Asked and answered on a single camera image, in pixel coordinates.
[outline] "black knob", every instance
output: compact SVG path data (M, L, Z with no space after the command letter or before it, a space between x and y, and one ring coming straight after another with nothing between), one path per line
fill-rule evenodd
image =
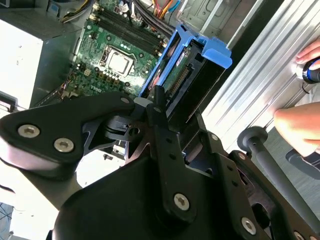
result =
M303 67L302 77L303 77L303 80L308 84L320 83L320 69L319 68L316 70L309 69L309 67L319 59L320 57L312 59L311 61L308 61Z

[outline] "green circuit board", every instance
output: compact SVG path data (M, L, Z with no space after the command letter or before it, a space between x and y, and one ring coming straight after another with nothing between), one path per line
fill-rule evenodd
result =
M107 24L110 30L99 25L99 21L86 21L68 79L37 106L58 103L73 97L95 96L109 91L123 92L134 99L141 92L156 66L157 53L151 54L150 50L148 52L142 50L144 45L141 48L133 45L132 43L137 43L137 39L125 37L123 34L126 34L126 31L115 30L117 28L113 27L113 23L104 18L103 12L109 11L114 15L113 21L129 22L129 19L119 11L118 0L101 0L99 6L101 23ZM141 23L139 19L132 18L132 20L135 26ZM154 39L159 39L160 43L161 39L155 32L149 28L144 29L150 32L153 44L155 44Z
M128 75L121 76L108 66L101 65L103 58L107 57L104 56L107 48L133 61ZM70 74L71 81L65 90L78 96L120 91L136 97L156 62L157 59L153 55L87 21L75 65ZM123 61L120 59L118 64L123 64Z

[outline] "black lever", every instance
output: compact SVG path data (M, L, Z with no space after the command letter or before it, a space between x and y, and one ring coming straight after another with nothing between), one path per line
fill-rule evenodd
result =
M301 172L316 180L320 180L320 155L316 153L315 157L318 158L315 158L313 161L308 161L306 158L303 158L295 149L292 149L285 155L285 158L288 160L288 162Z
M319 234L320 221L264 146L267 138L268 133L265 129L253 126L240 133L237 143L242 150L255 154L257 161L270 176L279 192L286 197L309 226Z

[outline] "black handle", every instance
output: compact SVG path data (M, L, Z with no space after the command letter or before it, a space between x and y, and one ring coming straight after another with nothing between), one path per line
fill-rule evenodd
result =
M289 163L291 163L301 172L307 174L313 179L320 180L320 164L319 168L317 168L316 165L313 165L312 163L303 159L303 157L295 149L289 151L285 155L285 158L288 160Z

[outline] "motherboard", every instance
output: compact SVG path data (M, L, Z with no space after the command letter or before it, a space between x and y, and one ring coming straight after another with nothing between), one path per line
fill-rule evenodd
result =
M123 12L118 0L95 3L68 79L38 106L118 91L139 95L165 47L164 37Z

